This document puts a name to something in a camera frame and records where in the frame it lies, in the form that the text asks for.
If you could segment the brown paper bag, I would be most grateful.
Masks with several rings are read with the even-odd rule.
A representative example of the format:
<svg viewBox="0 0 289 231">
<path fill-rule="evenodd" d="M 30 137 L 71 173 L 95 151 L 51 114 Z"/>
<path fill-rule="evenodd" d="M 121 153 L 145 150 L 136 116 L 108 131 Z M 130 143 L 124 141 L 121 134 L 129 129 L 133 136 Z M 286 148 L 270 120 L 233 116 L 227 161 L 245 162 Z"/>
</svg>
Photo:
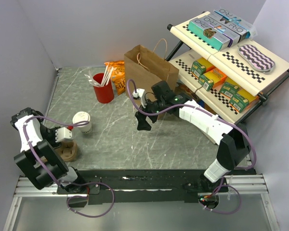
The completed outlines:
<svg viewBox="0 0 289 231">
<path fill-rule="evenodd" d="M 124 54 L 125 80 L 132 79 L 138 89 L 147 92 L 146 98 L 153 101 L 151 87 L 166 81 L 171 90 L 175 90 L 179 69 L 142 45 L 137 45 Z"/>
</svg>

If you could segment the white plastic cup lid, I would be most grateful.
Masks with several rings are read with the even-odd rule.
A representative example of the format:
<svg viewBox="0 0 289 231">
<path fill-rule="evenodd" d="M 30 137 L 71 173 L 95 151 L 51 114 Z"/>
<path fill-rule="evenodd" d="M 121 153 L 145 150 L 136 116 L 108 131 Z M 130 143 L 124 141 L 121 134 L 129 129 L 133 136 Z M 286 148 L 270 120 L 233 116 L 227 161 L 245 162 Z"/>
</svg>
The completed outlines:
<svg viewBox="0 0 289 231">
<path fill-rule="evenodd" d="M 72 118 L 73 124 L 81 122 L 81 121 L 90 121 L 90 120 L 91 120 L 90 115 L 84 111 L 77 112 Z"/>
</svg>

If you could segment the white paper coffee cup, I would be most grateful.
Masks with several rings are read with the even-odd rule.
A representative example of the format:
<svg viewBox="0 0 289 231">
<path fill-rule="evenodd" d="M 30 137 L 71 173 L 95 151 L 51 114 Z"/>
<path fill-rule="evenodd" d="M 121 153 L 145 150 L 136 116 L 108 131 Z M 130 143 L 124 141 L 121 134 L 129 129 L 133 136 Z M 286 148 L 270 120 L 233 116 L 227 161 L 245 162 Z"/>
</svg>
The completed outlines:
<svg viewBox="0 0 289 231">
<path fill-rule="evenodd" d="M 88 121 L 88 123 L 86 125 L 83 125 L 83 126 L 79 126 L 79 130 L 84 133 L 84 134 L 87 134 L 87 133 L 90 133 L 91 130 L 92 130 L 92 124 L 90 121 Z"/>
</svg>

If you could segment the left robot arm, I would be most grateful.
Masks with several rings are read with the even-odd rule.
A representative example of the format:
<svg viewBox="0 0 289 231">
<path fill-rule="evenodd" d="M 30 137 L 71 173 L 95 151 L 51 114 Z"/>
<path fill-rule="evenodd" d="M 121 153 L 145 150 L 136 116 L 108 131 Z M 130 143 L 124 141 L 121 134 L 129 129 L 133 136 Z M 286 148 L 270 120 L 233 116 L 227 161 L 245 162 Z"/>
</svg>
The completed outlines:
<svg viewBox="0 0 289 231">
<path fill-rule="evenodd" d="M 59 123 L 54 128 L 43 125 L 46 120 L 40 111 L 30 107 L 12 116 L 10 121 L 20 135 L 20 154 L 14 157 L 16 165 L 41 190 L 57 184 L 66 192 L 81 193 L 86 190 L 86 181 L 73 167 L 68 167 L 56 149 L 65 141 L 73 141 L 71 128 L 84 127 L 88 120 L 81 119 L 72 124 Z"/>
</svg>

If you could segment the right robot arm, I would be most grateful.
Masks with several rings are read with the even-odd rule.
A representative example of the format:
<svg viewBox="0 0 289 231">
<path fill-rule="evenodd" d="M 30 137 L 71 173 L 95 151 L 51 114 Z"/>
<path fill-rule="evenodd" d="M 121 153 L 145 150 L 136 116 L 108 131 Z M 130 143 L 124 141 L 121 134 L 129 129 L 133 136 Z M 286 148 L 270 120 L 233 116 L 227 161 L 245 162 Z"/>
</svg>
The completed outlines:
<svg viewBox="0 0 289 231">
<path fill-rule="evenodd" d="M 144 89 L 134 88 L 128 91 L 132 102 L 140 101 L 135 105 L 138 130 L 150 131 L 151 126 L 147 122 L 157 121 L 160 114 L 169 113 L 196 126 L 214 144 L 218 145 L 218 151 L 213 163 L 205 170 L 201 179 L 201 188 L 207 192 L 213 191 L 218 180 L 228 172 L 234 170 L 241 161 L 249 155 L 252 145 L 244 128 L 231 124 L 213 115 L 202 108 L 195 100 L 184 93 L 176 94 L 170 89 L 166 81 L 160 81 L 151 87 L 155 101 L 146 97 Z"/>
</svg>

